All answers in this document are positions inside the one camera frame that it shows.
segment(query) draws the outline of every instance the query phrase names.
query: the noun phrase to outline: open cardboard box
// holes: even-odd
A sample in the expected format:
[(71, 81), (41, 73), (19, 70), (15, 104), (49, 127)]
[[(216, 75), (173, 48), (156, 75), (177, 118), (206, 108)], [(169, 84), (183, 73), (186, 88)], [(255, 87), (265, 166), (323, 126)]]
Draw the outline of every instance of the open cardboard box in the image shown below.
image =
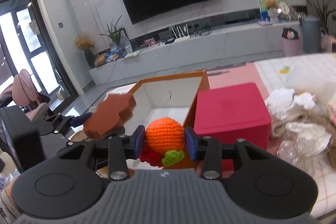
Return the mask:
[[(139, 125), (147, 126), (164, 117), (170, 117), (183, 127), (194, 126), (197, 93), (210, 89), (206, 71), (148, 78), (139, 81), (129, 92), (134, 95), (136, 107), (133, 116), (125, 123), (126, 134), (132, 135)], [(188, 152), (185, 158), (168, 169), (195, 168)], [(129, 168), (159, 169), (140, 160), (127, 160)]]

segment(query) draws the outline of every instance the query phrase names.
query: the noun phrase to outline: pink trash can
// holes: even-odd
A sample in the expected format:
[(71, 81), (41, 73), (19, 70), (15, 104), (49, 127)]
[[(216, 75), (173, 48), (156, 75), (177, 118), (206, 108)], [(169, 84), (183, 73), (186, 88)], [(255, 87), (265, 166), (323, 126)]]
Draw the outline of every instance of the pink trash can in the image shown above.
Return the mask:
[(281, 37), (283, 48), (285, 49), (285, 56), (295, 56), (301, 54), (302, 38), (299, 39), (286, 39)]

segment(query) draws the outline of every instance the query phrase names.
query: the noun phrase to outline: crocheted orange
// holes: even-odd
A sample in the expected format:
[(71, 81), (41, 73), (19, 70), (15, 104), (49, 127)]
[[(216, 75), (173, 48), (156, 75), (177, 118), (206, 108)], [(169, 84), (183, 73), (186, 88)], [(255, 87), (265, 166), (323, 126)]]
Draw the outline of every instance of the crocheted orange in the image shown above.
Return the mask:
[(184, 128), (171, 118), (158, 119), (146, 129), (146, 144), (162, 156), (170, 150), (182, 150), (185, 144)]

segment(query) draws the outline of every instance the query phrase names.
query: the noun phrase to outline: person's hand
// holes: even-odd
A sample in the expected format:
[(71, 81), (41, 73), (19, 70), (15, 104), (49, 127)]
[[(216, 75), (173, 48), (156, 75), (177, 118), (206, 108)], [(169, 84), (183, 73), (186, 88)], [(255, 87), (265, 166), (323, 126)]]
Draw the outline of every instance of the person's hand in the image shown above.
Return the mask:
[(5, 188), (5, 192), (9, 198), (9, 200), (11, 201), (11, 203), (13, 203), (13, 205), (15, 206), (15, 203), (14, 203), (14, 200), (12, 198), (12, 187), (13, 187), (13, 184), (14, 182), (16, 181), (16, 179), (19, 177), (19, 175), (17, 175), (12, 181), (10, 184), (7, 185), (7, 187)]

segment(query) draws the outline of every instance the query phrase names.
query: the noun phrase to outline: red box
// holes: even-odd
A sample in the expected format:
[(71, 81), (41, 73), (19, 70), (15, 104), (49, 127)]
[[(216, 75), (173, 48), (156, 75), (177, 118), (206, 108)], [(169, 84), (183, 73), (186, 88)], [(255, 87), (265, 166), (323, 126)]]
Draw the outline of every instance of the red box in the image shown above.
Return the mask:
[[(194, 131), (233, 144), (244, 138), (267, 149), (271, 117), (255, 83), (205, 90), (197, 95)], [(232, 160), (223, 160), (224, 170), (232, 170)]]

